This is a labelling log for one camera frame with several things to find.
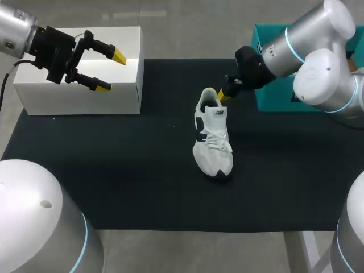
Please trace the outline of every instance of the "concrete floor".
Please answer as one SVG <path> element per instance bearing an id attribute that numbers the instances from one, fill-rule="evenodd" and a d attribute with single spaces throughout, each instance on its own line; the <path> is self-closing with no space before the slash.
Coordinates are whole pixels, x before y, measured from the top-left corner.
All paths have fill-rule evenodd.
<path id="1" fill-rule="evenodd" d="M 146 58 L 232 58 L 250 44 L 255 23 L 291 23 L 319 0 L 4 0 L 38 17 L 40 26 L 142 26 Z M 344 1 L 357 24 L 364 2 Z M 0 75 L 15 59 L 1 55 Z M 22 103 L 10 77 L 0 112 L 0 156 Z M 289 272 L 282 233 L 225 234 L 100 231 L 106 273 Z M 316 233 L 320 252 L 332 232 Z"/>

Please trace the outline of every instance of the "shoe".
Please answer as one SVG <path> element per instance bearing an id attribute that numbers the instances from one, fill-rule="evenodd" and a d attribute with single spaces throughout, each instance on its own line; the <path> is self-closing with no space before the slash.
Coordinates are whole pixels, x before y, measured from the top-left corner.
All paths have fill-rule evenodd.
<path id="1" fill-rule="evenodd" d="M 197 140 L 193 156 L 200 169 L 208 176 L 227 177 L 233 169 L 233 149 L 226 128 L 227 107 L 222 107 L 213 88 L 202 91 L 196 106 Z"/>

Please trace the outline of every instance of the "box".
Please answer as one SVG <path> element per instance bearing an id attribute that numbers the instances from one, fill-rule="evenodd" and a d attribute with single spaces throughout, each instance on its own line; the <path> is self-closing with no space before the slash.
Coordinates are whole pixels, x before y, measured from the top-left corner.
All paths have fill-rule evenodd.
<path id="1" fill-rule="evenodd" d="M 140 27 L 59 28 L 77 36 L 89 30 L 96 40 L 113 44 L 127 58 L 122 65 L 92 49 L 85 51 L 78 72 L 112 84 L 109 92 L 91 91 L 78 83 L 60 85 L 46 80 L 48 71 L 22 64 L 14 86 L 29 115 L 140 114 L 144 54 Z M 26 54 L 25 59 L 34 60 Z"/>
<path id="2" fill-rule="evenodd" d="M 289 24 L 256 24 L 251 46 L 261 52 L 263 46 L 277 37 Z M 346 55 L 353 58 L 358 68 L 364 67 L 364 26 L 357 26 L 355 36 L 346 45 Z M 294 75 L 277 78 L 275 81 L 255 90 L 258 109 L 267 112 L 310 112 L 319 111 L 299 101 L 293 91 Z"/>

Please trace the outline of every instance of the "table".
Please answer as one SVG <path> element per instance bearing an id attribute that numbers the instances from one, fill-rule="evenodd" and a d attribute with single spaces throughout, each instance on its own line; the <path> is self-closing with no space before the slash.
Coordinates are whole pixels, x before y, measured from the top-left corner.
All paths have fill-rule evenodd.
<path id="1" fill-rule="evenodd" d="M 193 113 L 226 73 L 234 60 L 146 60 L 141 115 L 23 111 L 2 159 L 46 167 L 96 229 L 334 230 L 364 133 L 322 113 L 262 113 L 240 94 L 226 103 L 233 178 L 210 181 L 192 155 Z"/>

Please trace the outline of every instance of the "white shoe box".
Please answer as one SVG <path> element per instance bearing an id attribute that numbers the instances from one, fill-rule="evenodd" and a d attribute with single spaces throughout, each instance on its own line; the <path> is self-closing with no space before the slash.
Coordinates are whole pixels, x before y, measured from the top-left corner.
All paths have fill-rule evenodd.
<path id="1" fill-rule="evenodd" d="M 46 80 L 48 71 L 21 64 L 14 86 L 29 115 L 140 114 L 144 73 L 143 39 L 140 27 L 59 28 L 72 36 L 89 30 L 96 40 L 116 46 L 126 57 L 122 65 L 92 49 L 77 66 L 80 74 L 112 84 L 111 91 L 91 91 L 78 83 L 60 85 Z M 34 60 L 26 54 L 24 59 Z"/>

